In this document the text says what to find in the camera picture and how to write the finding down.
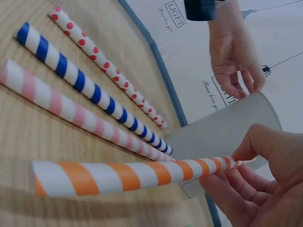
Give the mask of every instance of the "black object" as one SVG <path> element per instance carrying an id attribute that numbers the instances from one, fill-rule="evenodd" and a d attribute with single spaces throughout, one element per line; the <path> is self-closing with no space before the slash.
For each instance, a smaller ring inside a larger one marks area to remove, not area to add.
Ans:
<path id="1" fill-rule="evenodd" d="M 292 58 L 294 58 L 294 57 L 296 57 L 296 56 L 298 56 L 298 55 L 300 55 L 300 54 L 303 54 L 303 52 L 301 52 L 301 53 L 299 53 L 299 54 L 296 54 L 296 55 L 294 55 L 294 56 L 292 56 L 292 57 L 290 57 L 290 58 L 287 58 L 286 60 L 281 61 L 281 62 L 279 62 L 278 64 L 276 64 L 276 65 L 274 65 L 274 66 L 272 66 L 272 67 L 268 67 L 267 65 L 261 65 L 261 68 L 262 68 L 262 70 L 263 70 L 263 72 L 264 72 L 265 77 L 268 77 L 268 76 L 271 74 L 271 69 L 272 69 L 273 67 L 275 67 L 275 66 L 277 66 L 277 65 L 279 65 L 279 64 L 282 64 L 282 63 L 284 63 L 284 62 L 286 62 L 286 61 L 288 61 L 288 60 L 290 60 L 290 59 L 292 59 Z"/>
<path id="2" fill-rule="evenodd" d="M 184 0 L 186 17 L 191 21 L 216 19 L 215 0 Z"/>

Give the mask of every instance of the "striped paper straw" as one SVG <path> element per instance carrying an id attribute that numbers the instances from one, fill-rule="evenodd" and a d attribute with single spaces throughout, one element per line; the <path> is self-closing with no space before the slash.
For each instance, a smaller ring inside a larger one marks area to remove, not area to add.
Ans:
<path id="1" fill-rule="evenodd" d="M 101 70 L 106 73 L 160 128 L 168 128 L 166 121 L 154 107 L 138 92 L 104 53 L 87 37 L 83 30 L 72 21 L 59 6 L 49 13 L 52 20 L 69 36 Z"/>
<path id="2" fill-rule="evenodd" d="M 70 83 L 74 89 L 85 95 L 93 104 L 101 107 L 107 114 L 125 125 L 130 131 L 151 144 L 154 148 L 170 155 L 172 148 L 152 132 L 129 111 L 125 110 L 108 93 L 95 84 L 62 53 L 48 42 L 29 23 L 25 23 L 15 35 L 16 40 L 42 63 L 50 67 L 59 77 Z"/>
<path id="3" fill-rule="evenodd" d="M 133 191 L 211 175 L 248 162 L 232 157 L 118 164 L 34 160 L 32 188 L 36 196 L 52 197 Z"/>
<path id="4" fill-rule="evenodd" d="M 73 102 L 59 91 L 22 69 L 12 60 L 7 60 L 0 72 L 0 83 L 25 99 L 59 116 L 100 138 L 152 160 L 171 161 L 172 157 L 147 145 L 109 122 L 97 117 L 83 106 Z"/>

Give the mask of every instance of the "blue tape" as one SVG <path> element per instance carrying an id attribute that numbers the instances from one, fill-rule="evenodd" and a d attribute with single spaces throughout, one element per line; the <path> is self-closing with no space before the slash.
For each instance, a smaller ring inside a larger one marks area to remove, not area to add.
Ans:
<path id="1" fill-rule="evenodd" d="M 132 10 L 132 8 L 128 5 L 126 0 L 118 0 L 118 2 L 121 4 L 121 6 L 127 12 L 129 17 L 133 20 L 133 22 L 137 25 L 140 32 L 142 33 L 142 35 L 145 37 L 146 41 L 150 45 L 151 51 L 152 51 L 152 53 L 155 57 L 155 60 L 156 60 L 156 63 L 159 67 L 159 70 L 161 72 L 163 81 L 165 83 L 165 86 L 167 88 L 167 91 L 169 93 L 171 101 L 172 101 L 173 106 L 175 108 L 175 111 L 177 113 L 177 116 L 178 116 L 181 127 L 184 127 L 184 126 L 188 125 L 186 117 L 185 117 L 184 112 L 182 110 L 182 106 L 179 102 L 177 93 L 176 93 L 176 91 L 174 89 L 174 86 L 171 82 L 171 79 L 169 77 L 169 74 L 167 72 L 167 69 L 165 67 L 165 64 L 163 62 L 163 59 L 161 57 L 161 54 L 158 50 L 158 47 L 157 47 L 155 41 L 153 40 L 151 34 L 148 32 L 148 30 L 146 29 L 144 24 L 141 22 L 141 20 L 137 17 L 135 12 Z M 217 211 L 217 208 L 216 208 L 215 204 L 212 202 L 211 198 L 208 197 L 206 194 L 205 194 L 205 197 L 206 197 L 206 201 L 207 201 L 207 204 L 208 204 L 208 207 L 209 207 L 212 219 L 213 219 L 214 227 L 222 227 L 221 221 L 220 221 L 220 218 L 219 218 L 219 215 L 218 215 L 218 211 Z"/>

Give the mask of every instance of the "wood grain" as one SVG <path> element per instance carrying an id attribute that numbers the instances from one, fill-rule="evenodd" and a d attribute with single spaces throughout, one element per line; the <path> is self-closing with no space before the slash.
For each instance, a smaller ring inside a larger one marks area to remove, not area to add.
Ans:
<path id="1" fill-rule="evenodd" d="M 60 4 L 168 121 L 159 129 L 103 74 L 47 13 Z M 0 65 L 8 58 L 48 85 L 123 130 L 112 117 L 57 77 L 14 39 L 28 21 L 93 81 L 160 136 L 180 127 L 153 55 L 115 0 L 0 0 Z M 142 159 L 53 116 L 0 86 L 0 226 L 183 227 L 212 226 L 204 196 L 189 199 L 178 184 L 76 198 L 35 198 L 30 160 L 132 162 Z"/>

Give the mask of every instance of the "red polka dot straw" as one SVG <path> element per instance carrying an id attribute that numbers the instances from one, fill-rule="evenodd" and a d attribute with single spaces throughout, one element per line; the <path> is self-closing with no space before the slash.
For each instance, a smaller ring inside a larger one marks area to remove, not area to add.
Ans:
<path id="1" fill-rule="evenodd" d="M 93 43 L 87 34 L 69 18 L 62 8 L 56 6 L 55 9 L 49 13 L 49 16 L 160 128 L 168 128 L 168 124 L 163 117 L 159 115 L 146 98 L 137 91 L 133 84 L 125 78 L 113 62 L 107 59 L 104 53 Z"/>

